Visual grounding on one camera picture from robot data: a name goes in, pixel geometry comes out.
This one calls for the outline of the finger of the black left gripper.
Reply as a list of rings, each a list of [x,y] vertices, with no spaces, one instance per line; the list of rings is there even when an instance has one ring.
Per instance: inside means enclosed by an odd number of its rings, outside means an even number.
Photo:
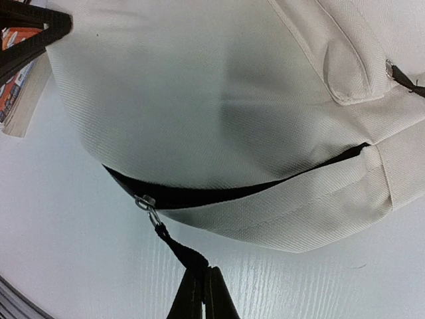
[[[72,16],[18,1],[1,2],[1,28],[34,28],[39,32],[1,50],[1,84],[4,85],[24,66],[46,52],[72,30]]]

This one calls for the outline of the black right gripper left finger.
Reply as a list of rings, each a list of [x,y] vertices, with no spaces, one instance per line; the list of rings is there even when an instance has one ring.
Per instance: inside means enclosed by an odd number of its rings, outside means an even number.
[[[186,270],[166,319],[201,319],[207,268],[194,275]]]

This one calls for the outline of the beige canvas student bag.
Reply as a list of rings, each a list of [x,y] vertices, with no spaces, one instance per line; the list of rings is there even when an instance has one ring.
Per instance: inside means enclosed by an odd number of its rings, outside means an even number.
[[[49,1],[86,151],[178,222],[303,253],[424,196],[423,1]]]

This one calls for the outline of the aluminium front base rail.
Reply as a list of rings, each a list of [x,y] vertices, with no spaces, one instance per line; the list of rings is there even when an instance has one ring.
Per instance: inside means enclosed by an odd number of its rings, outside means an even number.
[[[1,277],[1,318],[54,319]]]

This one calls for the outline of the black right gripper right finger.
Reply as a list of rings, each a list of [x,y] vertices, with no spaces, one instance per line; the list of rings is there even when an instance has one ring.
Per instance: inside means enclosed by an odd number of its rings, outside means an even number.
[[[239,319],[221,270],[209,267],[205,275],[204,303],[206,319]]]

